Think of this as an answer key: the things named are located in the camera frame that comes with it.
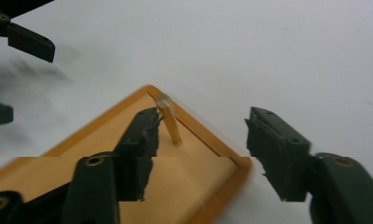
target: white table surface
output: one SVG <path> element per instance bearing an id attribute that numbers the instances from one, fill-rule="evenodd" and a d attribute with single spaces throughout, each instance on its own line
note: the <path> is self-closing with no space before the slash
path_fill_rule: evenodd
<path id="1" fill-rule="evenodd" d="M 277 113 L 312 153 L 373 175 L 373 0 L 57 0 L 13 22 L 52 40 L 54 63 L 0 38 L 0 167 L 39 156 L 153 84 L 239 154 L 250 106 Z M 260 163 L 216 223 L 311 223 L 282 203 Z"/>

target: white background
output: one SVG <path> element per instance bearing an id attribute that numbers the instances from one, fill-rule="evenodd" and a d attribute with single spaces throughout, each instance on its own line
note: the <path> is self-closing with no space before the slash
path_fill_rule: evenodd
<path id="1" fill-rule="evenodd" d="M 250 106 L 312 141 L 312 153 L 373 175 L 373 0 L 57 0 L 13 22 L 56 45 L 54 63 L 0 38 L 0 166 L 39 156 L 110 106 L 153 84 L 240 155 Z M 216 223 L 310 223 L 281 203 L 255 162 Z"/>

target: yellow tray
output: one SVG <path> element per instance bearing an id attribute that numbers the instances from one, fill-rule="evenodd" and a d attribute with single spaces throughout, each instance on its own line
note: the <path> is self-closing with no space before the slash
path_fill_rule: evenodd
<path id="1" fill-rule="evenodd" d="M 38 158 L 17 158 L 0 170 L 0 191 L 16 190 L 28 202 L 69 182 L 76 162 L 111 151 L 134 115 L 156 106 L 163 93 L 145 86 Z M 251 170 L 178 104 L 174 114 L 182 144 L 159 126 L 158 156 L 143 202 L 120 203 L 121 223 L 210 223 L 237 194 Z"/>

